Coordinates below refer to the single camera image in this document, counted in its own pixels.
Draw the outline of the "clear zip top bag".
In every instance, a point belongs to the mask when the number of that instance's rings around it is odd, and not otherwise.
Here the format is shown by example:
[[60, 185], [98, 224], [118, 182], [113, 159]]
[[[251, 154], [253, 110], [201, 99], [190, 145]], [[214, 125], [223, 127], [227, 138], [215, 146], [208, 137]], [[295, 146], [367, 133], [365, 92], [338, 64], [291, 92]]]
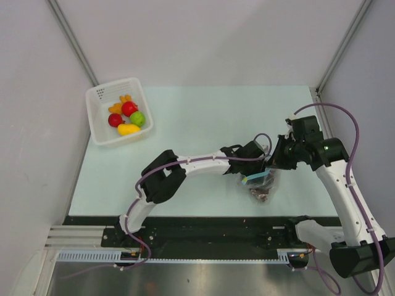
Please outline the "clear zip top bag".
[[256, 204], [268, 204], [275, 195], [280, 182], [281, 172], [267, 168], [253, 175], [236, 175], [238, 191]]

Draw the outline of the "purple fake grapes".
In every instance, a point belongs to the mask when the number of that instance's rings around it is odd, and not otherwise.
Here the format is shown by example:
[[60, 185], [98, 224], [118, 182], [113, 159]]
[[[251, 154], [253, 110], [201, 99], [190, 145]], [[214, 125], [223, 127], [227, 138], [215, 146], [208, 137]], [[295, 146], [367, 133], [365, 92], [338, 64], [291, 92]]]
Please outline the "purple fake grapes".
[[249, 193], [259, 202], [266, 202], [277, 188], [276, 181], [277, 177], [269, 174], [249, 180], [246, 186], [249, 189]]

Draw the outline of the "green fake fruit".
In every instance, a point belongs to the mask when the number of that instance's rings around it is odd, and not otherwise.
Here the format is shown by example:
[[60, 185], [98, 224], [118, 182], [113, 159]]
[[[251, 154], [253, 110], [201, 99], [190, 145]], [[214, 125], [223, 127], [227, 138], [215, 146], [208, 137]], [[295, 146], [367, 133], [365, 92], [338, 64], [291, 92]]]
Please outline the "green fake fruit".
[[146, 118], [144, 113], [140, 111], [135, 111], [130, 115], [130, 122], [140, 128], [145, 124]]

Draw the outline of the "yellow fake lemon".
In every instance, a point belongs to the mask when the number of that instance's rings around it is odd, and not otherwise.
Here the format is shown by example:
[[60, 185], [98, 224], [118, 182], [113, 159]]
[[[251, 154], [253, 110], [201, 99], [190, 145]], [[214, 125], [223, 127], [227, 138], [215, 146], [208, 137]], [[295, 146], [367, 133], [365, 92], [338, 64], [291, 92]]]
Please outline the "yellow fake lemon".
[[119, 124], [117, 127], [117, 131], [119, 135], [127, 136], [129, 134], [140, 132], [141, 128], [138, 125], [134, 124]]

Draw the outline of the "red fake tomato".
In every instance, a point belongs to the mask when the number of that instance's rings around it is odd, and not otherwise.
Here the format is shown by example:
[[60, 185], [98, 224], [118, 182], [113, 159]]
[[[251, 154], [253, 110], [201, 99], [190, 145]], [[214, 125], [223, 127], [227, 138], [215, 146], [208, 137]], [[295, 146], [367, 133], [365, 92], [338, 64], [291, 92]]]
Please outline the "red fake tomato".
[[126, 117], [130, 117], [133, 113], [138, 112], [138, 106], [132, 102], [132, 101], [127, 101], [123, 103], [122, 108], [121, 108], [122, 113]]

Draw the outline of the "red fake apple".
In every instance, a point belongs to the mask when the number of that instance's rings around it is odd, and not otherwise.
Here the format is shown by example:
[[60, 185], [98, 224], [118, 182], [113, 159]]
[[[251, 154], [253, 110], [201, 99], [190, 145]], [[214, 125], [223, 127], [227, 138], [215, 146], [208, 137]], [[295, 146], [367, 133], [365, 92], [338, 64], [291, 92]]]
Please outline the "red fake apple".
[[108, 124], [113, 127], [117, 128], [119, 125], [124, 124], [124, 120], [120, 114], [111, 113], [108, 117]]

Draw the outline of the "orange fake food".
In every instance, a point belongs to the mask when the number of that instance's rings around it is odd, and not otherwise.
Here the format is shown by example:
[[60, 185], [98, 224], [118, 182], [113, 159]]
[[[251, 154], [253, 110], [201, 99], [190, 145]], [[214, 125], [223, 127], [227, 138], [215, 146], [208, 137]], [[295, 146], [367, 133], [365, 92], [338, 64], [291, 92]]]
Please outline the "orange fake food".
[[115, 103], [113, 106], [108, 108], [108, 111], [110, 113], [117, 113], [117, 114], [122, 115], [123, 113], [121, 111], [121, 108], [122, 108], [123, 103], [125, 103], [127, 101], [133, 101], [131, 96], [128, 94], [126, 94], [124, 96], [120, 96], [119, 99], [120, 99], [120, 102]]

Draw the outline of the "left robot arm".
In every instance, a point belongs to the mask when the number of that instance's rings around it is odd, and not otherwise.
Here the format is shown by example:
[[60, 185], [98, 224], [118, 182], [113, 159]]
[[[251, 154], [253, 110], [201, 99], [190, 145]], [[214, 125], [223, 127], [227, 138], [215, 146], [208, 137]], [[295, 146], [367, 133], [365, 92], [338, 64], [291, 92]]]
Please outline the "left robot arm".
[[148, 214], [156, 205], [171, 199], [187, 178], [200, 174], [259, 173], [271, 148], [251, 140], [244, 146], [222, 147], [214, 153], [195, 157], [179, 156], [171, 149], [162, 152], [141, 172], [135, 185], [137, 198], [126, 214], [119, 217], [115, 240], [125, 247], [132, 245]]

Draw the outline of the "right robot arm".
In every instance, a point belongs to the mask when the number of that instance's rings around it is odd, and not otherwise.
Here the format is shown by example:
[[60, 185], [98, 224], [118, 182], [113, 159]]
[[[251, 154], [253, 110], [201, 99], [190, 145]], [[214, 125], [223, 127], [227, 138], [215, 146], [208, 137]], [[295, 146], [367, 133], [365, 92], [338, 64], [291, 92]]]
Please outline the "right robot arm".
[[343, 229], [340, 236], [309, 216], [299, 216], [286, 222], [286, 243], [318, 248], [342, 278], [386, 266], [394, 258], [394, 238], [376, 222], [354, 177], [346, 171], [350, 158], [343, 143], [338, 138], [325, 139], [315, 116], [286, 122], [289, 131], [278, 137], [266, 166], [295, 170], [299, 162], [308, 164], [327, 190]]

